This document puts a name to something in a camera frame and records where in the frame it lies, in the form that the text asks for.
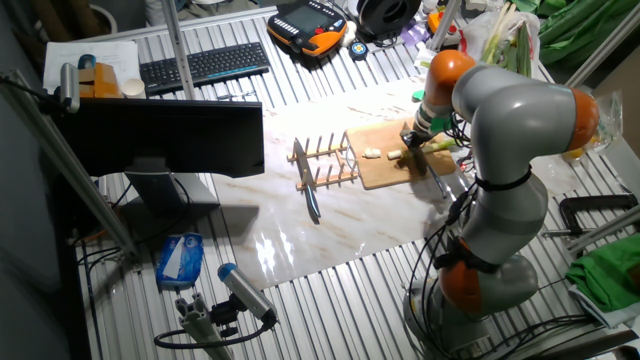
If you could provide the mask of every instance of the gray robot arm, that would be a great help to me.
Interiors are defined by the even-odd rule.
[[[461,256],[448,257],[439,284],[454,307],[489,314],[537,290],[533,266],[515,255],[540,230],[548,204],[530,161],[583,146],[595,132],[598,110],[579,90],[474,65],[447,50],[432,61],[416,126],[427,129],[431,119],[453,110],[471,123],[479,188],[469,221],[450,244]]]

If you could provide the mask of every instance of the marble countertop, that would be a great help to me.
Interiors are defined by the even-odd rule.
[[[409,78],[265,112],[265,173],[239,179],[214,175],[236,262],[257,287],[415,241],[445,216],[451,196],[443,200],[431,178],[371,191],[356,179],[316,189],[322,218],[314,225],[304,194],[295,190],[297,165],[286,159],[296,137],[303,144],[310,137],[313,147],[322,135],[326,145],[332,132],[339,141],[348,128],[412,117],[418,104],[411,95],[423,88],[424,77]],[[329,164],[335,171],[337,160],[331,155],[309,163],[312,172],[320,166],[320,174],[326,174]],[[544,173],[536,172],[543,181],[545,176],[563,178],[560,187],[575,181],[570,171],[562,173],[562,164],[542,162],[536,168]],[[463,191],[461,174],[442,179],[451,193]]]

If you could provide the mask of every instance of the knife block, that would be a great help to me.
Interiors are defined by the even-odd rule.
[[[316,146],[315,151],[313,149],[309,151],[310,139],[307,138],[307,142],[305,143],[305,146],[304,146],[304,153],[306,158],[318,157],[318,156],[334,153],[336,155],[336,158],[338,159],[338,165],[340,166],[340,170],[338,171],[337,174],[332,175],[331,172],[333,170],[333,164],[331,164],[329,165],[329,170],[327,171],[327,175],[323,177],[320,177],[319,167],[316,169],[315,177],[312,177],[311,174],[307,174],[305,172],[302,175],[302,179],[301,179],[302,181],[296,184],[296,189],[298,191],[302,191],[307,184],[313,185],[315,187],[323,186],[323,185],[328,186],[331,184],[336,184],[343,181],[350,181],[358,178],[358,172],[353,169],[349,169],[347,162],[344,160],[342,155],[340,155],[340,152],[347,150],[346,134],[342,134],[342,139],[340,140],[340,144],[336,144],[336,145],[333,145],[333,137],[334,137],[334,133],[331,133],[331,137],[329,138],[329,145],[326,147],[323,147],[322,136],[320,136],[318,138],[318,145]],[[287,156],[287,161],[289,162],[294,162],[297,160],[298,160],[298,157],[296,156],[295,151],[292,153],[292,155]],[[353,164],[354,168],[356,168],[357,165],[358,165],[358,160],[355,160]]]

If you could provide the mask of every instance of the cutting board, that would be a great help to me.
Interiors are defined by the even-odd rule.
[[[389,151],[407,149],[400,138],[400,131],[405,122],[409,125],[409,128],[413,126],[413,118],[406,118],[352,128],[346,131],[351,149],[358,160],[358,172],[360,173],[362,185],[366,190],[405,182],[415,182],[429,177],[428,172],[426,176],[418,174],[412,158],[387,159]],[[437,135],[429,143],[442,140],[444,140],[444,137]],[[379,159],[363,158],[362,154],[367,148],[380,149],[382,156]],[[425,155],[425,158],[438,175],[451,174],[457,168],[448,150]]]

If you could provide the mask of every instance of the blue tissue box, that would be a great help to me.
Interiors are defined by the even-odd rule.
[[[167,237],[156,269],[158,285],[193,286],[200,275],[203,255],[202,235],[187,233]]]

